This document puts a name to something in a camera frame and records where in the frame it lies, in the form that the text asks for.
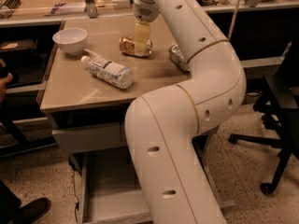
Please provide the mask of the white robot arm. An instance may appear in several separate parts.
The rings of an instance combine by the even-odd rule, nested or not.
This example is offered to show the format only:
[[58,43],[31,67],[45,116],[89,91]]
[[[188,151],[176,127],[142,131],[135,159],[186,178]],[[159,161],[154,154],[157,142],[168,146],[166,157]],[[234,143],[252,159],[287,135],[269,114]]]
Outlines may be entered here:
[[244,69],[195,0],[135,0],[162,16],[191,69],[189,79],[137,97],[125,117],[135,171],[154,224],[226,224],[192,146],[230,118],[246,91]]

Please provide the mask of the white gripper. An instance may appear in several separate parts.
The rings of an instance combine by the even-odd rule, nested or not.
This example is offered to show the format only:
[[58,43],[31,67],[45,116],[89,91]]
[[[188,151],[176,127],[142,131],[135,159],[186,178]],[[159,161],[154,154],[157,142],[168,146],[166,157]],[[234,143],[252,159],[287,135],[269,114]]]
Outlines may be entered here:
[[135,55],[150,54],[150,24],[157,19],[159,9],[154,0],[134,0],[133,12],[140,20],[135,24]]

